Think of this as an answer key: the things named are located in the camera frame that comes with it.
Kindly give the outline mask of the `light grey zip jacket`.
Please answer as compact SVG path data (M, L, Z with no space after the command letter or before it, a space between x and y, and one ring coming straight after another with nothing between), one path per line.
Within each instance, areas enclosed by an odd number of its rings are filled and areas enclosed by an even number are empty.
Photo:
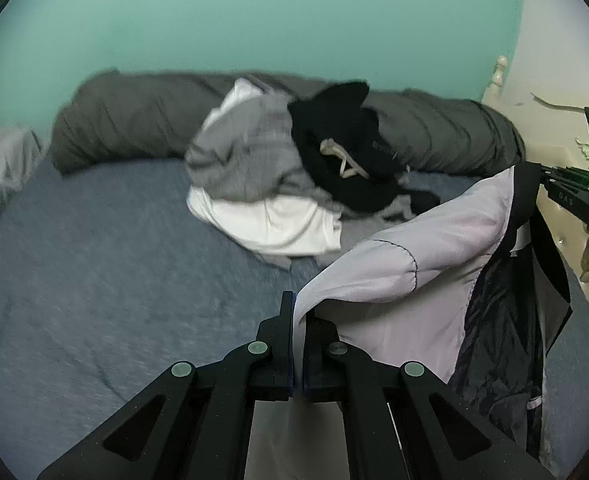
M571 307L563 259L537 209L540 176L522 162L482 180L363 240L299 292L296 393L256 409L247 478L353 479L339 406L302 393L309 313L376 362L424 364L542 465L545 356Z

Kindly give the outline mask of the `cream tufted headboard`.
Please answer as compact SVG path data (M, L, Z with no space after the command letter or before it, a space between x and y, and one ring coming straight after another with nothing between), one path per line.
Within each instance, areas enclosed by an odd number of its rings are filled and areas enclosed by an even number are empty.
M552 105L528 93L511 104L504 98L506 56L499 56L493 67L482 103L505 115L517 127L526 147L526 159L545 166L577 167L589 170L589 124L581 107ZM587 244L587 229L581 221L555 204L545 192L537 196L543 217L563 256L580 278L589 286L582 272L581 259Z

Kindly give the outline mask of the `black garment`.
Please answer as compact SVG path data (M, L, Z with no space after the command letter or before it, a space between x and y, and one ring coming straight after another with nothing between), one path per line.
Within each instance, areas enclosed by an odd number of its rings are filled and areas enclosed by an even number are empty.
M359 214L375 214L405 195L412 214L441 204L429 191L409 190L397 154L379 133L377 112L364 104L364 81L331 84L288 104L291 137L314 183Z

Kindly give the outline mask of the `dark grey rolled duvet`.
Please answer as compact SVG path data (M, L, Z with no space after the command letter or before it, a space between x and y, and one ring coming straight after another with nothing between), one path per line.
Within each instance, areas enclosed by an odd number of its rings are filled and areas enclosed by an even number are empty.
M87 79L58 113L50 157L60 174L100 162L184 155L237 73L122 73ZM523 138L497 110L421 90L369 91L379 132L413 170L488 177L526 157Z

